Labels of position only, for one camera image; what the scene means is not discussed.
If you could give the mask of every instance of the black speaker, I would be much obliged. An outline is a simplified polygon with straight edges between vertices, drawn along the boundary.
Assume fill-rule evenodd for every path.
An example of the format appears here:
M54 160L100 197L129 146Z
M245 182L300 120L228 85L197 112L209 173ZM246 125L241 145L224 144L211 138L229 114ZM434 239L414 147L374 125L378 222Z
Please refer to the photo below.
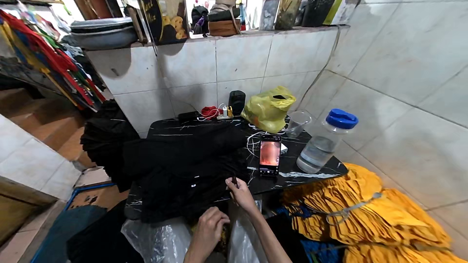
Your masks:
M234 116L239 116L244 109L245 93L240 90L233 90L229 93L229 106L233 108Z

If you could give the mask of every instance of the clear plastic cup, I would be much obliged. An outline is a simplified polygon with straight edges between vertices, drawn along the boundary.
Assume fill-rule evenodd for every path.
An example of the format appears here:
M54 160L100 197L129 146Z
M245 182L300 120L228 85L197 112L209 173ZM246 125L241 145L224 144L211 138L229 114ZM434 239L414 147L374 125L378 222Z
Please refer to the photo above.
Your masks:
M307 111L295 110L288 113L289 124L286 129L286 135L290 138L296 138L304 130L304 126L312 122L312 117Z

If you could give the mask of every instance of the black bag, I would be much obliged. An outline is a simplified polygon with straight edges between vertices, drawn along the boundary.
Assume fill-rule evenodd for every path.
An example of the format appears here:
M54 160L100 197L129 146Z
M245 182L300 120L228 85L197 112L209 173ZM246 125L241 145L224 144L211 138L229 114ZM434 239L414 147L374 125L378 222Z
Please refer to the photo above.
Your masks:
M206 34L208 30L208 9L197 6L192 9L192 30L194 35Z

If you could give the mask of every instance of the scissors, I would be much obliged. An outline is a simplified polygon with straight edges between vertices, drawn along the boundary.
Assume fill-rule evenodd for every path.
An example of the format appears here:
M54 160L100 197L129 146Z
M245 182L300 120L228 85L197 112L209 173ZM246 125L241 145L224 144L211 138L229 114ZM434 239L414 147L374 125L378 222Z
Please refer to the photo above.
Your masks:
M232 183L239 189L239 185L237 184L237 178L235 177L235 174L233 175L233 180Z

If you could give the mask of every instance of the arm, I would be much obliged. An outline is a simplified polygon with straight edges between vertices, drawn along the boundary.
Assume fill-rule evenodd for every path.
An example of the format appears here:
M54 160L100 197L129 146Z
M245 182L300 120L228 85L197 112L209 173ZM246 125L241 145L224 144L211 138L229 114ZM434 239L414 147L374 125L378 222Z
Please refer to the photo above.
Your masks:
M232 179L226 179L226 184L231 190L231 197L234 199L237 205L242 207L247 215L249 216L252 225L257 232L257 235L262 244L265 255L269 263L289 263L292 262L285 250L276 239L275 234L270 229L270 226L263 218L262 213L258 210L255 205L255 201L252 194L249 191L247 184L241 179L237 178L237 184L239 189L232 183Z
M221 238L224 224L229 217L217 207L210 207L198 219L197 229L185 254L183 263L203 263Z

